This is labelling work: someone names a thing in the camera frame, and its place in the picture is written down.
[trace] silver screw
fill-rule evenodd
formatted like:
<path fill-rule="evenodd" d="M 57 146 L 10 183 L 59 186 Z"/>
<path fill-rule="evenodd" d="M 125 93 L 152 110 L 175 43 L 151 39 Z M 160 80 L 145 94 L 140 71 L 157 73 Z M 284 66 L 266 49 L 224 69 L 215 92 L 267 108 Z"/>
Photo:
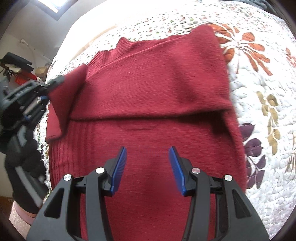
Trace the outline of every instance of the silver screw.
<path fill-rule="evenodd" d="M 70 174 L 66 174 L 66 175 L 64 176 L 64 180 L 65 180 L 65 181 L 69 181 L 69 180 L 71 180 L 71 178 L 72 178 L 72 176 L 71 176 Z"/>
<path fill-rule="evenodd" d="M 197 167 L 192 168 L 191 171 L 192 171 L 192 173 L 194 173 L 194 174 L 199 174 L 199 173 L 200 173 L 200 169 L 197 168 Z"/>
<path fill-rule="evenodd" d="M 104 171 L 105 171 L 105 169 L 104 169 L 103 167 L 98 167 L 98 168 L 96 169 L 96 173 L 97 173 L 97 174 L 102 174 L 102 173 L 104 173 Z"/>
<path fill-rule="evenodd" d="M 227 175 L 225 175 L 224 178 L 225 178 L 226 181 L 229 181 L 229 182 L 232 181 L 232 176 L 231 175 L 227 174 Z"/>

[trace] white quilted bedspread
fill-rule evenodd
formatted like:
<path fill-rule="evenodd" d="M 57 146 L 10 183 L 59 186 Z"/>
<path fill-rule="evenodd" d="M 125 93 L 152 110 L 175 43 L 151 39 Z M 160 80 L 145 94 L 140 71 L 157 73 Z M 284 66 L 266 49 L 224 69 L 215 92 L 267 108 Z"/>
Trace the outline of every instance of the white quilted bedspread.
<path fill-rule="evenodd" d="M 228 64 L 231 100 L 246 152 L 246 194 L 273 237 L 294 208 L 296 41 L 283 20 L 244 3 L 185 4 L 165 13 L 116 28 L 98 38 L 61 72 L 52 68 L 48 79 L 88 63 L 96 52 L 115 48 L 121 37 L 130 41 L 185 34 L 200 24 L 215 31 Z M 48 172 L 46 116 L 36 139 Z"/>

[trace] ceiling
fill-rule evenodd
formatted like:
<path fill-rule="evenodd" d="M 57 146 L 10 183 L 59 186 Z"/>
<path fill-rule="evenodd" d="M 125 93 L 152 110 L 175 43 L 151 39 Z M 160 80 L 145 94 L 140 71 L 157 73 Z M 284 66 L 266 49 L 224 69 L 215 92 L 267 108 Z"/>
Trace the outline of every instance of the ceiling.
<path fill-rule="evenodd" d="M 6 32 L 19 40 L 25 39 L 29 45 L 53 59 L 73 23 L 104 1 L 78 0 L 57 21 L 30 1 L 17 13 Z"/>

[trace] sweater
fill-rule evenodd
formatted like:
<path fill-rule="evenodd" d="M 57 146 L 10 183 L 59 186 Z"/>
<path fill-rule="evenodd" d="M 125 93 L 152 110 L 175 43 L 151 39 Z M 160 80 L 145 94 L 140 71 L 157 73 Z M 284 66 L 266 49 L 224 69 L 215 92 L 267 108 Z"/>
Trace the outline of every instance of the sweater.
<path fill-rule="evenodd" d="M 114 240 L 181 240 L 190 197 L 177 190 L 168 159 L 172 145 L 208 175 L 231 174 L 245 189 L 242 138 L 211 27 L 161 40 L 121 38 L 115 49 L 67 74 L 50 100 L 53 188 L 65 174 L 87 175 L 120 146 L 127 148 L 119 191 L 106 198 Z M 83 198 L 80 215 L 86 239 Z M 212 199 L 209 237 L 214 232 Z"/>

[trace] dark gray cloth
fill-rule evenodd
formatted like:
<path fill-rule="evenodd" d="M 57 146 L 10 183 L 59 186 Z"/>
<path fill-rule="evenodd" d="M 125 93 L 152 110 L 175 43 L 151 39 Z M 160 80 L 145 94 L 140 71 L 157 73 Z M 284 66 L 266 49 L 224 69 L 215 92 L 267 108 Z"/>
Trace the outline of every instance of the dark gray cloth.
<path fill-rule="evenodd" d="M 235 2 L 247 3 L 277 16 L 272 6 L 266 0 L 223 0 L 223 1 L 235 1 Z"/>

